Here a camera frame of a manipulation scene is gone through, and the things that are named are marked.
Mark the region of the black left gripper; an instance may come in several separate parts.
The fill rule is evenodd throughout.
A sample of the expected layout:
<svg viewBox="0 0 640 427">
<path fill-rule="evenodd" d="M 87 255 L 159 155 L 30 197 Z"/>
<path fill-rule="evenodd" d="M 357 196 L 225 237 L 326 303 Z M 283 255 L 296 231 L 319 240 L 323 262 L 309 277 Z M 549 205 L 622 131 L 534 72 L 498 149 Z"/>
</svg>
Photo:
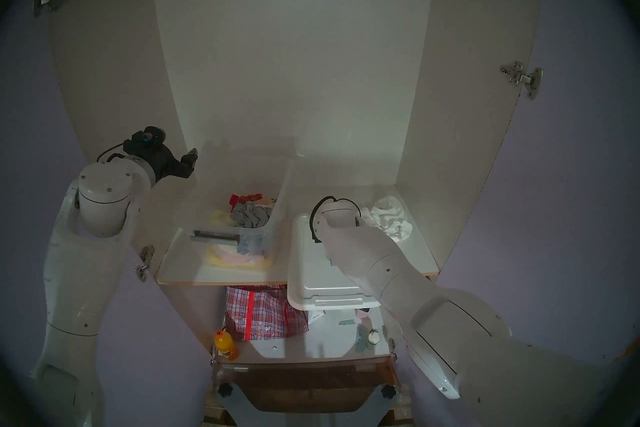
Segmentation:
<svg viewBox="0 0 640 427">
<path fill-rule="evenodd" d="M 190 178 L 198 155 L 198 150 L 192 148 L 181 157 L 180 162 L 165 144 L 143 143 L 143 159 L 150 165 L 155 183 L 166 177 Z"/>
</svg>

